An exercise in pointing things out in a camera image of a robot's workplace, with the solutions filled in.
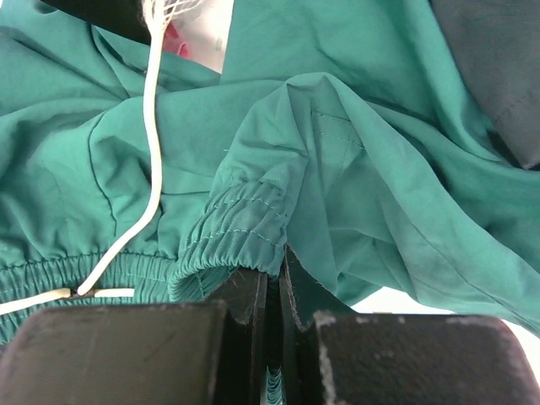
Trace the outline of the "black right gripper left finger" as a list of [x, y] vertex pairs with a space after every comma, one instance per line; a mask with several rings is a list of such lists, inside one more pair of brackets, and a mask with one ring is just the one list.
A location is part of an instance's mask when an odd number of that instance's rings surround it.
[[266, 389], [267, 275], [239, 268], [209, 296], [227, 309], [215, 404], [260, 404]]

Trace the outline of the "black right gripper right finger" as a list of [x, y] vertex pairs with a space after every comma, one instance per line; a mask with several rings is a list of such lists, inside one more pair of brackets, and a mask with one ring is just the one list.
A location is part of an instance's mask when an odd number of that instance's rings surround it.
[[350, 315], [352, 308], [317, 282], [302, 266], [291, 246], [284, 248], [279, 274], [283, 325], [281, 370], [287, 404], [323, 404], [319, 343], [314, 314], [329, 311]]

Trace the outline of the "teal green shorts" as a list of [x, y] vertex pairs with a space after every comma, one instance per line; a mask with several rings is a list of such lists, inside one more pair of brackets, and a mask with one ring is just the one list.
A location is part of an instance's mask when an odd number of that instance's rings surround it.
[[1, 7], [1, 401], [215, 404], [234, 271], [284, 248], [323, 404], [536, 404], [539, 171], [467, 89], [433, 1], [238, 1], [224, 68], [163, 50], [182, 1]]

